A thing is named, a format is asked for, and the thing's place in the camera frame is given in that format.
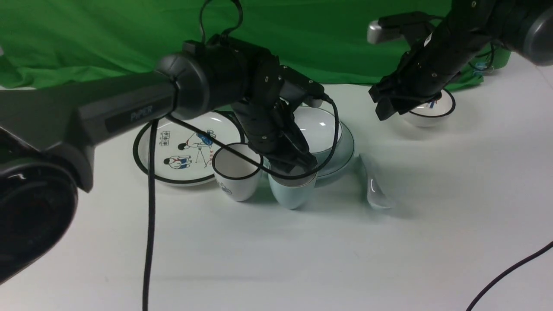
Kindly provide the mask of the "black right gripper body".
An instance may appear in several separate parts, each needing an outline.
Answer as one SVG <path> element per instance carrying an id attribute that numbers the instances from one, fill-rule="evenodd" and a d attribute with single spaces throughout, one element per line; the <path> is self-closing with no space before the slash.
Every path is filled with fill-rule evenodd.
<path id="1" fill-rule="evenodd" d="M 406 114 L 441 96 L 465 66 L 465 33 L 438 26 L 405 53 L 399 65 L 369 90 L 379 120 Z"/>

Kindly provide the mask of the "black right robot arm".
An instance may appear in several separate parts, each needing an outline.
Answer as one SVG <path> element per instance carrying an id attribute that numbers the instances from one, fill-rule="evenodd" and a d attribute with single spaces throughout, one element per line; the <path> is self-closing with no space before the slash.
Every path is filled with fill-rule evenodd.
<path id="1" fill-rule="evenodd" d="M 404 37 L 410 45 L 393 73 L 369 94 L 379 120 L 406 114 L 438 100 L 441 91 L 492 42 L 533 65 L 553 63 L 553 3 L 550 0 L 453 0 L 451 9 L 428 34 L 434 16 L 423 12 L 384 16 L 369 24 L 372 44 Z"/>

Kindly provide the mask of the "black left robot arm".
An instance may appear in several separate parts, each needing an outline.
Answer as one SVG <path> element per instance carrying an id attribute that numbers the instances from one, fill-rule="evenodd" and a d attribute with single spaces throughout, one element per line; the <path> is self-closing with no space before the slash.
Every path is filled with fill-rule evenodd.
<path id="1" fill-rule="evenodd" d="M 324 88 L 267 48 L 213 36 L 186 41 L 152 72 L 1 92 L 1 282 L 51 250 L 78 189 L 93 186 L 95 148 L 166 115 L 191 120 L 230 105 L 250 146 L 282 171 L 313 168 L 293 111 Z"/>

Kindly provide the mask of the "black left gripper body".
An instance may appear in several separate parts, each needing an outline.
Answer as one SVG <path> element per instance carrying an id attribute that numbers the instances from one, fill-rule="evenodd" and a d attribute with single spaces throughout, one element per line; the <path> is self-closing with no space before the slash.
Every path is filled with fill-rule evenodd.
<path id="1" fill-rule="evenodd" d="M 251 149 L 268 159 L 280 132 L 297 125 L 290 108 L 280 100 L 284 84 L 280 72 L 278 57 L 261 58 L 254 67 L 245 100 L 232 105 Z"/>

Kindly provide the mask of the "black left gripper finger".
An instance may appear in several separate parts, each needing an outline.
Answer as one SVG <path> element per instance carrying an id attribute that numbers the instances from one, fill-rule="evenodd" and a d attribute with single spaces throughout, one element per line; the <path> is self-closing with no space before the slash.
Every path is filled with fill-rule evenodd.
<path id="1" fill-rule="evenodd" d="M 300 128 L 292 125 L 280 132 L 276 148 L 270 153 L 270 164 L 274 169 L 290 173 L 298 167 L 305 172 L 314 170 L 318 160 L 309 151 L 309 145 Z"/>

